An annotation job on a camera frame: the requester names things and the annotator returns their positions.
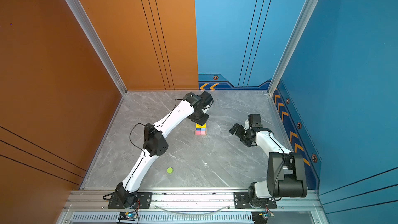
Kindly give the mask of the yellow rectangular block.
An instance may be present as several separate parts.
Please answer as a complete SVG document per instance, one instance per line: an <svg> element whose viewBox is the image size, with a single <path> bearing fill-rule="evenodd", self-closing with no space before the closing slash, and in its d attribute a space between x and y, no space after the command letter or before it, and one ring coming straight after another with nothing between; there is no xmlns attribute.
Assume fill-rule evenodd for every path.
<svg viewBox="0 0 398 224"><path fill-rule="evenodd" d="M204 125L196 124L196 128L197 129L206 129L206 124L204 124Z"/></svg>

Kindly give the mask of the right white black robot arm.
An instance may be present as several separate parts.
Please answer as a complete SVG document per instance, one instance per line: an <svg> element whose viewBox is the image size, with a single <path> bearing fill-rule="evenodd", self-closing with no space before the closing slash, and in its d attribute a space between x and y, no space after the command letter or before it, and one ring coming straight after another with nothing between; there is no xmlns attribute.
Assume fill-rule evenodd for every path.
<svg viewBox="0 0 398 224"><path fill-rule="evenodd" d="M273 132L260 124L244 127L236 123L229 133L247 147L260 147L268 156L266 180L252 182L248 203L254 208L276 208L279 198L307 196L305 162L301 154L283 146Z"/></svg>

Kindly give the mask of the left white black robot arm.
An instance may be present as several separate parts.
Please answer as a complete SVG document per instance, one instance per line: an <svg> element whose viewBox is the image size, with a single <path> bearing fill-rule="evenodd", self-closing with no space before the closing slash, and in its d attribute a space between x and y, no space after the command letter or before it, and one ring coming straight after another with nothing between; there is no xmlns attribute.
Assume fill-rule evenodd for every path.
<svg viewBox="0 0 398 224"><path fill-rule="evenodd" d="M176 99L174 108L161 120L154 124L140 123L144 127L141 154L130 173L110 194L110 198L103 197L109 202L109 209L137 209L139 200L137 192L153 163L167 151L169 145L166 138L168 135L186 118L196 124L204 125L209 118L206 112L213 102L209 92L204 91L200 95L190 92L182 99Z"/></svg>

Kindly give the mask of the right green circuit board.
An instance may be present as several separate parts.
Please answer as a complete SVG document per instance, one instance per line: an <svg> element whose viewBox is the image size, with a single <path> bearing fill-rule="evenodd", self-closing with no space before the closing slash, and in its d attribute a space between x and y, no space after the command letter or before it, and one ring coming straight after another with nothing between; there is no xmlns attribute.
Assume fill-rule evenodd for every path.
<svg viewBox="0 0 398 224"><path fill-rule="evenodd" d="M275 216L272 212L252 212L251 214L254 224L267 224L268 220Z"/></svg>

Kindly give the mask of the green circuit board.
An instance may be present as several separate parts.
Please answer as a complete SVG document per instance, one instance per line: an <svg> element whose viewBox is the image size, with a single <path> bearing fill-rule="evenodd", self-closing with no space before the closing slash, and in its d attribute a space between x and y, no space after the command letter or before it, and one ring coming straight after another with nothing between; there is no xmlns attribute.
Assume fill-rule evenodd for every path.
<svg viewBox="0 0 398 224"><path fill-rule="evenodd" d="M118 223L122 224L137 224L139 217L134 212L120 212L118 216Z"/></svg>
<svg viewBox="0 0 398 224"><path fill-rule="evenodd" d="M267 224L268 220L275 216L272 212L252 212L251 214L254 224Z"/></svg>

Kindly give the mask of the left green circuit board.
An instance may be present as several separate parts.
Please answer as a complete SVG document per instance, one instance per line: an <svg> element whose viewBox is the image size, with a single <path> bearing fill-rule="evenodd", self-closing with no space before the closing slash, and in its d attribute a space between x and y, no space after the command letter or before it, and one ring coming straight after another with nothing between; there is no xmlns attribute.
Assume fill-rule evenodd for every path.
<svg viewBox="0 0 398 224"><path fill-rule="evenodd" d="M118 223L122 224L137 224L139 217L134 212L120 212L118 216Z"/></svg>

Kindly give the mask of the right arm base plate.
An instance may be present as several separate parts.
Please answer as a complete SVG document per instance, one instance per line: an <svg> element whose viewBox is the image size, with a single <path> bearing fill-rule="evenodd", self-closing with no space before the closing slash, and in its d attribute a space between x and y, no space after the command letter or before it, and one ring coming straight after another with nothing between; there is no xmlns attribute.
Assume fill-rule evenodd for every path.
<svg viewBox="0 0 398 224"><path fill-rule="evenodd" d="M234 204L237 209L260 208L276 209L277 204L273 198L257 198L249 192L234 192Z"/></svg>

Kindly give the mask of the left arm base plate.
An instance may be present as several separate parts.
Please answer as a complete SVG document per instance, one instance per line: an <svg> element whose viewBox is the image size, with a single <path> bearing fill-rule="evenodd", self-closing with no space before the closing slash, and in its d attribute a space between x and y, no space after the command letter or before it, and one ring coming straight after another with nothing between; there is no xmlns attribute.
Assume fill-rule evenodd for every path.
<svg viewBox="0 0 398 224"><path fill-rule="evenodd" d="M134 196L129 196L128 203L123 203L114 192L105 195L103 199L108 201L108 209L149 209L152 192L137 192Z"/></svg>

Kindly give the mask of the aluminium front rail frame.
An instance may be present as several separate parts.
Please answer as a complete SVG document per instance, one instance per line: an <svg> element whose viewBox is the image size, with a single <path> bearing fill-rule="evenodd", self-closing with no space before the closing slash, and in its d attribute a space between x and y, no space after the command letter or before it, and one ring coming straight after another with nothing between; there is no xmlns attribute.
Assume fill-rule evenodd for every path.
<svg viewBox="0 0 398 224"><path fill-rule="evenodd" d="M254 224L252 212L272 212L267 224L327 224L329 221L314 191L306 198L283 198L276 209L237 209L234 192L239 188L153 188L149 209L108 209L105 195L111 190L72 191L58 224L121 224L120 212L134 212L138 224Z"/></svg>

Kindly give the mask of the right aluminium corner post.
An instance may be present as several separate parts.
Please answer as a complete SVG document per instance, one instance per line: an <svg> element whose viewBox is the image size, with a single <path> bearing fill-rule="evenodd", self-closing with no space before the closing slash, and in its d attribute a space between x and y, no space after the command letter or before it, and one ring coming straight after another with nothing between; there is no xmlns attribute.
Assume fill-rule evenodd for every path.
<svg viewBox="0 0 398 224"><path fill-rule="evenodd" d="M274 94L318 2L319 0L305 0L291 36L287 42L287 45L272 77L271 83L268 87L267 93L269 96Z"/></svg>

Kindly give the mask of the aluminium corner post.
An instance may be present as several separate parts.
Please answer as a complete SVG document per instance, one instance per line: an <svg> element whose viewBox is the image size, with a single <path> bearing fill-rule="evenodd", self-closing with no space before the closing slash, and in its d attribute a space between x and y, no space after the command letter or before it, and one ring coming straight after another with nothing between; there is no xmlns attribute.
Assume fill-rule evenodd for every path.
<svg viewBox="0 0 398 224"><path fill-rule="evenodd" d="M108 74L113 80L115 86L124 97L127 94L127 88L118 73L114 63L112 62L105 46L103 45L99 35L97 34L91 20L89 19L86 11L84 10L80 0L65 0L69 9L72 11L74 17L78 21L80 27L82 28L84 34L89 40L91 46L95 50L99 59L106 68Z"/></svg>
<svg viewBox="0 0 398 224"><path fill-rule="evenodd" d="M271 83L268 87L267 93L269 96L274 94L318 2L319 0L305 0L291 36L287 42L287 45L272 77Z"/></svg>

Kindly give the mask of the left aluminium corner post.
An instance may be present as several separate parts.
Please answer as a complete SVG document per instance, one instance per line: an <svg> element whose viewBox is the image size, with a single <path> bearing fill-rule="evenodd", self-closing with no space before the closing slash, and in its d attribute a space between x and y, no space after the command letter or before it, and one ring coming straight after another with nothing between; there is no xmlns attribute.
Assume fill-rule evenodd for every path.
<svg viewBox="0 0 398 224"><path fill-rule="evenodd" d="M105 46L103 45L99 35L97 34L91 20L89 19L86 11L84 10L80 0L65 0L69 9L72 11L74 17L78 21L80 27L82 28L84 34L89 40L91 46L95 50L99 59L106 68L108 74L113 80L115 86L124 97L127 94L127 88L118 73L114 63L112 62Z"/></svg>

